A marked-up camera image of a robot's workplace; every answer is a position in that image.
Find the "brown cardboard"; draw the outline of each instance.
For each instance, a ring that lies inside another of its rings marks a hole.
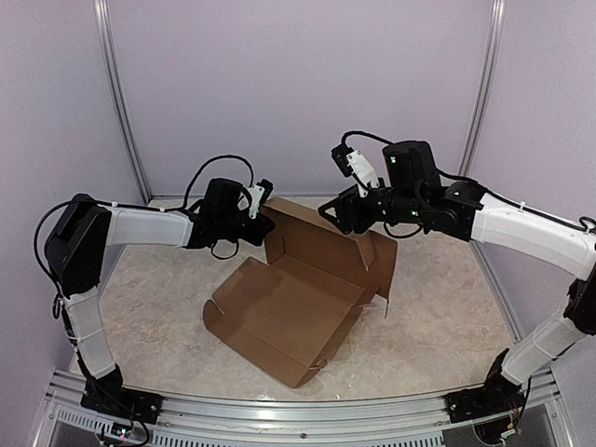
[[[388,299],[397,242],[343,235],[315,210],[274,197],[267,264],[247,259],[203,308],[207,329],[279,381],[298,387],[335,355],[376,293]]]

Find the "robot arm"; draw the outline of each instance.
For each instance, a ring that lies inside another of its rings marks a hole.
[[[175,210],[110,204],[82,194],[68,202],[47,238],[44,253],[60,290],[55,316],[62,317],[87,379],[84,407],[154,424],[162,400],[154,393],[122,387],[99,308],[105,248],[149,244],[213,250],[222,239],[261,245],[275,227],[258,212],[272,189],[267,180],[244,188],[237,182],[213,179],[199,208]]]
[[[556,265],[576,278],[569,289],[568,305],[499,355],[482,387],[445,397],[452,422],[508,411],[513,404],[520,407],[521,385],[533,373],[577,340],[596,334],[595,222],[586,217],[579,224],[567,221],[512,202],[472,179],[445,174],[436,168],[426,142],[386,143],[383,155],[389,187],[383,179],[370,182],[370,172],[367,178],[359,177],[359,170],[350,163],[356,151],[347,147],[345,139],[332,150],[343,174],[357,181],[318,210],[340,231],[363,233],[375,222],[385,226],[418,224],[425,233],[441,231],[465,241],[508,247]],[[356,154],[358,161],[361,154]],[[440,175],[456,182],[443,186]]]

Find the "open cardboard box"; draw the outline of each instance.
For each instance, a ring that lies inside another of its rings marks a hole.
[[[267,264],[247,259],[205,303],[207,329],[291,387],[333,358],[378,293],[388,300],[398,245],[369,231],[343,235],[316,210],[274,197]]]

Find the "cardboard tab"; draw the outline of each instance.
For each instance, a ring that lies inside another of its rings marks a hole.
[[[332,360],[376,293],[388,298],[395,240],[345,236],[315,210],[275,197],[267,264],[247,259],[203,308],[207,329],[292,387]]]

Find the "marble-patterned surface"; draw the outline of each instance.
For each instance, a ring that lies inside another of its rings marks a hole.
[[[323,200],[296,201],[315,207]],[[217,252],[232,249],[221,243]],[[511,344],[468,244],[419,234],[400,241],[387,318],[385,300],[376,297],[336,358],[291,389],[220,342],[201,320],[203,304],[248,256],[264,261],[264,250],[243,243],[238,256],[222,262],[208,250],[125,248],[101,309],[127,385],[248,400],[400,396],[477,384]]]

